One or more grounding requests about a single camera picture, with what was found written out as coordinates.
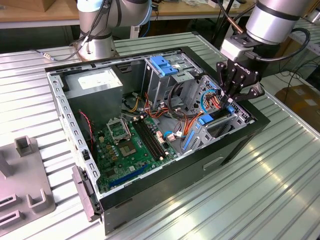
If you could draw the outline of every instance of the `red cable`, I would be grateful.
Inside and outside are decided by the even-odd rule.
[[[212,98],[210,98],[210,101],[213,103],[213,105],[214,105],[217,109],[220,109],[220,108],[221,108]]]
[[[91,124],[90,124],[90,121],[89,121],[89,118],[87,117],[87,115],[85,115],[82,111],[79,111],[80,114],[82,114],[86,120],[86,122],[88,123],[89,125],[89,131],[90,131],[90,138],[91,138],[91,152],[93,152],[93,147],[94,147],[94,137],[93,137],[93,134],[92,134],[92,129],[91,129]]]

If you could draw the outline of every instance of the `workbench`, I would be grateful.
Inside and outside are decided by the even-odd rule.
[[[224,57],[201,36],[181,33],[115,41],[120,55],[189,46],[208,64]],[[57,59],[72,47],[44,49]],[[32,51],[0,55],[0,145],[35,137],[56,210],[1,240],[102,240],[104,227],[88,222],[71,168],[75,165],[58,120],[44,68]],[[231,162],[108,235],[131,239],[310,239],[320,234],[319,134],[266,93],[251,100],[270,124]]]
[[[241,13],[253,4],[253,0],[248,0],[240,8],[232,8],[230,15]],[[183,1],[161,2],[158,7],[158,16],[152,11],[150,20],[178,20],[178,19],[205,19],[217,18],[220,12],[219,7],[211,7],[208,4],[190,6]],[[75,0],[56,0],[56,2],[46,11],[38,12],[18,7],[5,6],[0,9],[0,29],[13,28],[34,28],[79,25],[79,14]],[[137,36],[131,27],[131,38]]]

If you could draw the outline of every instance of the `metal work table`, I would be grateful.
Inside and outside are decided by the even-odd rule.
[[[305,19],[300,19],[294,28],[304,28],[307,29],[311,34],[311,40],[307,45],[307,49],[314,52],[318,56],[320,55],[320,25],[315,25]],[[303,32],[297,31],[289,35],[290,38],[303,44],[306,40],[306,36]]]
[[[223,57],[192,33],[121,40],[121,55],[189,46],[208,64]],[[47,49],[65,57],[71,47]],[[79,60],[75,56],[68,63]],[[0,55],[0,145],[36,137],[56,210],[1,240],[104,239],[89,223],[71,174],[75,164],[53,103],[45,67],[32,51]],[[269,94],[252,101],[271,123],[230,163],[108,236],[127,239],[310,239],[320,233],[320,141]]]

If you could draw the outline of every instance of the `blue cable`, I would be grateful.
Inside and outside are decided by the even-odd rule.
[[[175,133],[173,133],[172,131],[166,131],[164,134],[163,134],[163,137],[164,138],[166,138],[166,136],[168,135],[168,134],[173,134],[173,135],[176,135]]]
[[[142,38],[148,33],[149,29],[150,29],[150,20],[148,21],[148,28],[145,31],[145,33],[142,35]]]
[[[166,131],[166,132],[163,134],[163,137],[166,138],[166,136],[167,136],[168,134],[172,134],[172,131]]]
[[[207,110],[206,110],[206,108],[205,108],[205,106],[204,106],[204,95],[207,94],[207,93],[215,93],[215,92],[216,92],[216,90],[210,89],[210,90],[205,91],[205,92],[202,93],[202,95],[201,95],[200,104],[201,104],[201,108],[202,108],[202,110],[204,111],[205,114],[207,114],[208,112],[207,112]]]

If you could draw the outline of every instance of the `yellow cable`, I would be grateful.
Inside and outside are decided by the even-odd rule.
[[[137,108],[138,108],[138,103],[139,103],[139,100],[140,100],[140,99],[141,99],[140,97],[137,97],[137,98],[136,98],[134,108],[132,108],[131,110],[129,110],[130,113],[133,113],[134,111],[137,110]]]

